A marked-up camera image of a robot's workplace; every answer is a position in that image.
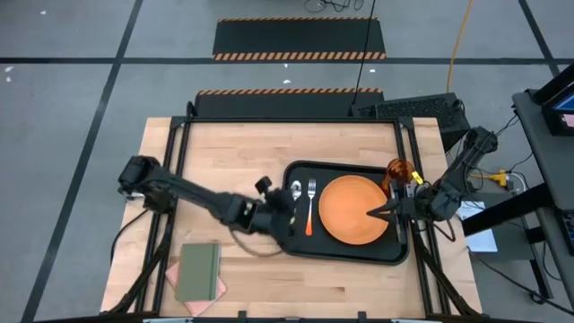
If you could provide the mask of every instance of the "white paper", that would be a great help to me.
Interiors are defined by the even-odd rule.
[[[458,208],[458,217],[461,220],[473,217],[475,214],[479,214],[484,209],[483,202],[466,202],[460,205]],[[491,229],[478,232],[472,236],[465,237],[466,246],[473,252],[497,252],[496,240],[494,239],[494,234]]]

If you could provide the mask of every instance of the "orange bowl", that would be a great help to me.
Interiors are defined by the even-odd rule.
[[[319,217],[336,239],[363,245],[380,237],[388,222],[367,215],[382,206],[387,197],[371,180],[361,176],[342,176],[331,181],[319,198]]]

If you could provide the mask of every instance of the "green book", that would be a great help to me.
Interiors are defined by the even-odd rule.
[[[220,246],[217,243],[185,244],[179,255],[176,299],[213,301],[217,297]]]

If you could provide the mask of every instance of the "black floor mat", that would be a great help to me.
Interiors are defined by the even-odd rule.
[[[213,59],[361,61],[369,18],[228,18],[217,23]],[[370,21],[365,60],[384,59],[380,21]]]
[[[200,91],[200,117],[343,118],[349,116],[354,88]],[[384,100],[382,89],[360,88],[357,106]]]

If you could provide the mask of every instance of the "fork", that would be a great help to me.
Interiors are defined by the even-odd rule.
[[[305,228],[305,234],[310,236],[313,234],[313,227],[311,224],[311,211],[313,210],[313,197],[315,197],[315,189],[317,182],[314,179],[309,180],[309,185],[307,186],[307,196],[309,197],[309,214],[307,215],[307,227]]]

